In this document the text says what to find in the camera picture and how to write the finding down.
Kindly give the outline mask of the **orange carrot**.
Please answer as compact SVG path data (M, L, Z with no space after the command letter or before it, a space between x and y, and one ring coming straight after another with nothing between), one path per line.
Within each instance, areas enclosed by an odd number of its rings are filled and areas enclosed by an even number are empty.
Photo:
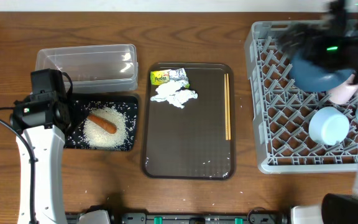
M117 132L116 125L102 117L90 113L87 116L87 119L97 124L100 128L104 129L109 134L115 134Z

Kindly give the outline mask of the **pile of white rice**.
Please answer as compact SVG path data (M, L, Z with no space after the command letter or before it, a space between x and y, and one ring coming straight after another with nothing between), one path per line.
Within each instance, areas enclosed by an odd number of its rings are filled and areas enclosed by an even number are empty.
M117 127L109 134L87 118L66 137L65 147L107 151L130 151L135 142L137 129L137 103L88 101L89 113L102 117Z

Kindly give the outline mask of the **dark blue plate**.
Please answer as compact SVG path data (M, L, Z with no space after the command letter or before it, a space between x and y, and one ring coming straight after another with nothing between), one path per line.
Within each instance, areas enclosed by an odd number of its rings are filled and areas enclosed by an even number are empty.
M337 70L328 72L314 65L302 57L297 51L291 58L292 68L289 77L295 81L294 85L307 92L321 92L333 89L344 83L353 73L353 70Z

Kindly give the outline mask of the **pink white cup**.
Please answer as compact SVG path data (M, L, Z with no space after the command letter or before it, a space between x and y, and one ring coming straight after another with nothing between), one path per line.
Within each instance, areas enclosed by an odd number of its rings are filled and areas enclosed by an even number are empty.
M352 74L344 83L339 86L328 90L329 101L337 105L343 105L347 103L358 90L358 85L354 85L355 75Z

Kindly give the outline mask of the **light blue small bowl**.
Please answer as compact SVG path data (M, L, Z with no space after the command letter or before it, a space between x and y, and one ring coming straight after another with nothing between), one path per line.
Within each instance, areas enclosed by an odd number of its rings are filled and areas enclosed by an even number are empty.
M308 132L314 142L333 146L346 138L349 128L348 118L336 108L328 106L313 115Z

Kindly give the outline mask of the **yellow snack wrapper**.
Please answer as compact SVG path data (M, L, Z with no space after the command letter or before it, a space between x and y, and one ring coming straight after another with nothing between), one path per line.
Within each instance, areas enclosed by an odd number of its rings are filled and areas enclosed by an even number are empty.
M151 85L162 85L170 81L170 70L151 71Z

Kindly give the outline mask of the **white foil paper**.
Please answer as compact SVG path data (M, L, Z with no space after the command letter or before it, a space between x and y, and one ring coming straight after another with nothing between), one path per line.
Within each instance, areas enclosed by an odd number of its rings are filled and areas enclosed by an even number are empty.
M151 96L150 100L155 102L168 102L169 104L183 109L185 103L190 99L197 99L198 94L190 90L190 83L184 68L167 69L170 70L170 81L162 85L155 85L156 95Z

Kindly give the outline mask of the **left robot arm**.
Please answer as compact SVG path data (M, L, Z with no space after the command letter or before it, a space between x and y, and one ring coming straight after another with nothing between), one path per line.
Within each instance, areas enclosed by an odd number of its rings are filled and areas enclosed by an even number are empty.
M68 223L63 204L62 154L71 125L71 95L30 94L16 101L11 124L21 162L18 223Z

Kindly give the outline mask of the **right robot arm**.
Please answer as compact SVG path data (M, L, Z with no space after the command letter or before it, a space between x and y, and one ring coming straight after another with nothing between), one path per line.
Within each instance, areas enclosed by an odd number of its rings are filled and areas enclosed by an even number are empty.
M358 85L358 23L354 34L347 35L348 13L345 1L329 4L328 28L297 24L279 37L281 48L325 72L351 69ZM291 223L358 223L358 171L352 195L326 194L319 205L296 206L290 212Z

